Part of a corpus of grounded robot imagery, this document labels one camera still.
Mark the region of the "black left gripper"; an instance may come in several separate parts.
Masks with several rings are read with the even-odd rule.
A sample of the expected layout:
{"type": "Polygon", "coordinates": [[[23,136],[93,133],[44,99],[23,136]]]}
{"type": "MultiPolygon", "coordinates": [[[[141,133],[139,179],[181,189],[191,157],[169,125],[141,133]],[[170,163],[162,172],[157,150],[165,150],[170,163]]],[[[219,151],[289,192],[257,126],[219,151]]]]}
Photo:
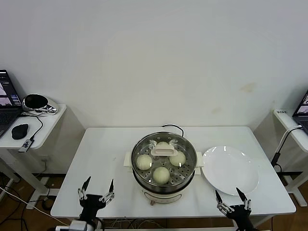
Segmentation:
{"type": "Polygon", "coordinates": [[[95,195],[95,194],[86,194],[87,187],[89,185],[91,177],[88,177],[87,180],[83,183],[81,188],[78,188],[79,203],[82,207],[79,220],[91,223],[97,216],[97,212],[100,209],[105,208],[106,204],[110,203],[114,197],[114,180],[111,181],[109,191],[104,196],[95,195]]]}

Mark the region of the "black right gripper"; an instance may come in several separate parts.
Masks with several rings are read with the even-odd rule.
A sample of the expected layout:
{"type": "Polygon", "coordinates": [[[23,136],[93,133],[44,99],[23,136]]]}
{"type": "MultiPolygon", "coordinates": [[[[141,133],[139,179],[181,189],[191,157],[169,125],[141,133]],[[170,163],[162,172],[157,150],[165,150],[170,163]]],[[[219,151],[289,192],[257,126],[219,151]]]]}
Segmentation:
{"type": "Polygon", "coordinates": [[[251,200],[247,199],[246,195],[236,188],[238,195],[243,202],[243,205],[227,205],[222,201],[220,194],[215,190],[217,209],[226,214],[227,218],[235,221],[239,231],[253,231],[255,228],[249,219],[251,213],[251,200]]]}

